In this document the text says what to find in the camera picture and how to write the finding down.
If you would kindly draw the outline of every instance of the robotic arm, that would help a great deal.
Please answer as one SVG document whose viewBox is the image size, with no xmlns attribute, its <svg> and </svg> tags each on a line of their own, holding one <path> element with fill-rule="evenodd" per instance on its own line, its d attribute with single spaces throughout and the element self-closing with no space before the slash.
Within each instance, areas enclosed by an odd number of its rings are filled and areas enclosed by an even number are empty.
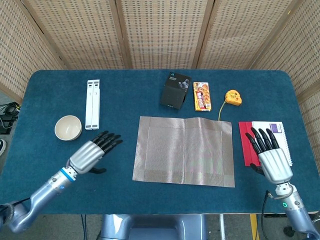
<svg viewBox="0 0 320 240">
<path fill-rule="evenodd" d="M 0 205 L 0 229 L 7 225 L 14 233 L 24 232 L 43 208 L 76 180 L 78 174 L 105 172 L 105 170 L 93 167 L 105 154 L 123 142 L 119 139 L 120 137 L 120 135 L 104 131 L 92 141 L 87 141 L 68 159 L 65 167 L 31 195 L 30 209 L 22 203 L 28 198 Z"/>
<path fill-rule="evenodd" d="M 250 140 L 254 151 L 259 157 L 261 167 L 254 164 L 250 166 L 259 174 L 276 185 L 275 192 L 278 197 L 269 197 L 281 200 L 284 212 L 292 227 L 300 233 L 308 234 L 312 240 L 320 240 L 320 233 L 315 228 L 309 217 L 307 209 L 294 185 L 289 181 L 293 176 L 284 151 L 279 148 L 278 142 L 271 130 L 266 129 L 267 134 L 259 129 L 260 134 L 252 127 L 256 140 L 249 134 L 245 135 Z"/>
</svg>

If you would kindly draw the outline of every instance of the wicker panel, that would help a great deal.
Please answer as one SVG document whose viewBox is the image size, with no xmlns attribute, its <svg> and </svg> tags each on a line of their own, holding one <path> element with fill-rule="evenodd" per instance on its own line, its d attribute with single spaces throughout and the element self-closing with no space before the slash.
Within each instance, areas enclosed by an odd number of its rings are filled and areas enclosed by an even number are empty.
<svg viewBox="0 0 320 240">
<path fill-rule="evenodd" d="M 0 1 L 0 19 L 1 90 L 21 102 L 32 73 L 63 66 L 15 1 Z"/>
<path fill-rule="evenodd" d="M 320 173 L 320 90 L 302 102 L 300 109 Z"/>
<path fill-rule="evenodd" d="M 191 68 L 206 0 L 121 0 L 136 69 Z"/>
<path fill-rule="evenodd" d="M 72 69 L 122 69 L 108 0 L 25 0 Z"/>
<path fill-rule="evenodd" d="M 198 68 L 245 69 L 291 0 L 216 0 Z"/>
<path fill-rule="evenodd" d="M 303 1 L 270 48 L 254 64 L 256 69 L 289 73 L 297 95 L 319 81 L 320 1 Z"/>
</svg>

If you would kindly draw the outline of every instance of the blue table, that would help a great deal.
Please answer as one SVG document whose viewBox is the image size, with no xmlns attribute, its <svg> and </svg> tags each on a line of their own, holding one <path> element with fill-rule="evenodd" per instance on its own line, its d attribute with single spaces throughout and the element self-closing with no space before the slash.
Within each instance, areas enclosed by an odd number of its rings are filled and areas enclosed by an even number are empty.
<svg viewBox="0 0 320 240">
<path fill-rule="evenodd" d="M 266 189 L 275 186 L 244 166 L 239 121 L 282 121 L 293 161 L 292 183 L 307 209 L 320 208 L 320 179 L 289 76 L 268 70 L 173 70 L 209 82 L 213 110 L 195 112 L 192 91 L 180 110 L 160 105 L 171 70 L 41 70 L 31 77 L 6 164 L 0 203 L 29 197 L 87 140 L 103 130 L 121 134 L 97 165 L 107 173 L 78 175 L 46 214 L 259 213 Z M 85 124 L 87 80 L 100 79 L 100 130 L 83 130 L 74 141 L 56 138 L 65 115 Z M 140 116 L 218 118 L 225 93 L 236 89 L 242 105 L 226 105 L 221 119 L 232 123 L 235 188 L 132 181 Z M 283 212 L 270 200 L 266 212 Z"/>
</svg>

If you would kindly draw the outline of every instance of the paper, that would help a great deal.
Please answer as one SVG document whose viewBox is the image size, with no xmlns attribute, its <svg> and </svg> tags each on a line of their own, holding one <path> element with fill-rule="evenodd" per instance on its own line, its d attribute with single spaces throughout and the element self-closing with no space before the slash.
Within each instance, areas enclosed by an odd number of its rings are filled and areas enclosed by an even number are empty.
<svg viewBox="0 0 320 240">
<path fill-rule="evenodd" d="M 292 166 L 292 160 L 283 123 L 281 121 L 253 121 L 252 126 L 256 130 L 262 129 L 266 131 L 266 129 L 270 129 L 273 132 L 279 147 L 284 151 L 289 165 Z"/>
</svg>

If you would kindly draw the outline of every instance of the yellow cable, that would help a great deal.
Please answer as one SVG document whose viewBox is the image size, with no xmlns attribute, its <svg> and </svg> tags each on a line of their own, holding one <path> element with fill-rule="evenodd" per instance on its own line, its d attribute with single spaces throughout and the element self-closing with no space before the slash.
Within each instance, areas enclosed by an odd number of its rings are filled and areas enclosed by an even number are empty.
<svg viewBox="0 0 320 240">
<path fill-rule="evenodd" d="M 218 116 L 218 121 L 221 121 L 221 119 L 220 119 L 221 110 L 222 110 L 222 108 L 224 107 L 225 104 L 226 104 L 226 101 L 224 101 L 224 102 L 222 103 L 222 106 L 220 107 L 219 116 Z"/>
</svg>

